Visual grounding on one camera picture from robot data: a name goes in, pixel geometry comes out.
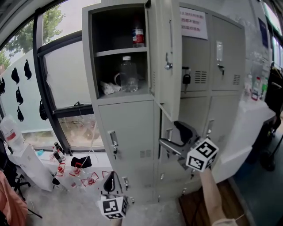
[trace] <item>shelf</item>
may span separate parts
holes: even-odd
[[[118,104],[125,102],[138,102],[153,100],[153,97],[149,94],[149,88],[146,81],[140,81],[138,83],[138,90],[132,93],[126,93],[119,91],[117,93],[109,95],[101,95],[97,100],[98,105]]]
[[[147,47],[108,50],[108,51],[96,53],[95,57],[103,57],[103,56],[121,54],[121,53],[139,53],[139,52],[147,52]]]

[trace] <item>open locker door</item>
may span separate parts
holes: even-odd
[[[169,120],[176,121],[179,116],[182,76],[179,1],[151,0],[147,9],[150,91]]]

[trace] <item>paper sign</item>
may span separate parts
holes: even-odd
[[[180,7],[182,35],[208,39],[205,13]]]

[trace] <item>wooden floor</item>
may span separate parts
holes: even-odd
[[[222,207],[225,216],[230,219],[237,219],[238,217],[243,215],[244,211],[229,182],[226,180],[220,182],[217,185],[222,197]],[[202,189],[197,192],[180,197],[179,202],[187,226],[211,225],[207,215]],[[238,219],[236,222],[238,226],[249,226],[249,222],[245,215]]]

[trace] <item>pink clothing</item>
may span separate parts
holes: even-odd
[[[0,171],[0,210],[10,226],[25,226],[27,204],[10,187],[5,174]]]

